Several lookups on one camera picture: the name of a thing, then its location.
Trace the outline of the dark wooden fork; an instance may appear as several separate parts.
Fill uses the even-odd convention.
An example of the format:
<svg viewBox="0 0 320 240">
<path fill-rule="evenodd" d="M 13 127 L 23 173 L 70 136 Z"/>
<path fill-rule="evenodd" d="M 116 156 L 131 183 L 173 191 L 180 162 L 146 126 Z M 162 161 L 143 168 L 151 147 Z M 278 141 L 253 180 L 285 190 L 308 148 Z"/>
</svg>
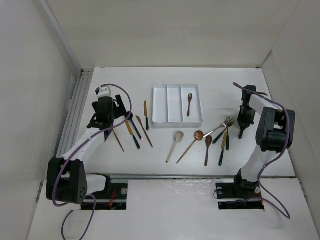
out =
<svg viewBox="0 0 320 240">
<path fill-rule="evenodd" d="M 187 117 L 190 116 L 190 111 L 191 111 L 191 101 L 193 99 L 193 94 L 192 93 L 189 93 L 188 94 L 188 97 L 187 97 L 187 100 L 188 100 L 188 109 L 187 109 Z"/>
</svg>

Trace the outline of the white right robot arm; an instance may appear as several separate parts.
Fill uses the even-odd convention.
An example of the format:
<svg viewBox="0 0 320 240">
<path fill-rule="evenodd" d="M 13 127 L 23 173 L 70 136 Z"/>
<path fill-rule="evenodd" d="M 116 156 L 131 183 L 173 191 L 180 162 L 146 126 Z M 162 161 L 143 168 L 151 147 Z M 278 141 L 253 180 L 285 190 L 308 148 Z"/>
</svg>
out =
<svg viewBox="0 0 320 240">
<path fill-rule="evenodd" d="M 255 114 L 260 116 L 255 141 L 256 147 L 249 161 L 234 176 L 230 194 L 232 199 L 254 197 L 262 186 L 260 177 L 268 165 L 282 157 L 293 143 L 296 112 L 258 92 L 256 86 L 234 85 L 242 90 L 239 117 L 240 128 L 249 127 Z"/>
</svg>

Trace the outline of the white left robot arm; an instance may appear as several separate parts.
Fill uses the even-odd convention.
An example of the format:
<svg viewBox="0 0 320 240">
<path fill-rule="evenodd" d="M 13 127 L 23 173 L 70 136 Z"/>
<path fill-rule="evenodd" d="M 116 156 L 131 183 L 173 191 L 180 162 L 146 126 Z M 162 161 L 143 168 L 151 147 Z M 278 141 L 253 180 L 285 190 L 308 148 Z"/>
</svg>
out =
<svg viewBox="0 0 320 240">
<path fill-rule="evenodd" d="M 47 167 L 46 198 L 55 206 L 80 205 L 96 193 L 100 198 L 111 195 L 110 177 L 86 173 L 85 167 L 97 148 L 106 142 L 114 120 L 127 115 L 120 95 L 101 96 L 92 103 L 95 111 L 80 140 L 60 158 L 52 158 Z"/>
</svg>

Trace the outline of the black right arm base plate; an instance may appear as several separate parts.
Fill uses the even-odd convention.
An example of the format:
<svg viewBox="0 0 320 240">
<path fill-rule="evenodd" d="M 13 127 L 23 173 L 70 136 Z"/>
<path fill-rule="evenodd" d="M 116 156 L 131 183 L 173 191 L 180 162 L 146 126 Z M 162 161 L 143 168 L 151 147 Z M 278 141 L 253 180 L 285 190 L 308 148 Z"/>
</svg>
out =
<svg viewBox="0 0 320 240">
<path fill-rule="evenodd" d="M 258 185 L 247 188 L 234 182 L 216 182 L 216 198 L 219 210 L 264 210 Z"/>
</svg>

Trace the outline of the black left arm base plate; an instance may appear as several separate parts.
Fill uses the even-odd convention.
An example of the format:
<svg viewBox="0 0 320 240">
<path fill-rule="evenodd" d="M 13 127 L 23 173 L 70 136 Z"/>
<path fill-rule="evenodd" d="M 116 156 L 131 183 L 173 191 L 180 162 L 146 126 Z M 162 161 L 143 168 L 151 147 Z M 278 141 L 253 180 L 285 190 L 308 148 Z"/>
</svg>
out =
<svg viewBox="0 0 320 240">
<path fill-rule="evenodd" d="M 81 210 L 92 210 L 94 199 L 96 200 L 96 210 L 117 211 L 127 209 L 128 180 L 113 179 L 109 175 L 99 176 L 98 179 L 90 179 L 87 183 L 88 191 Z"/>
</svg>

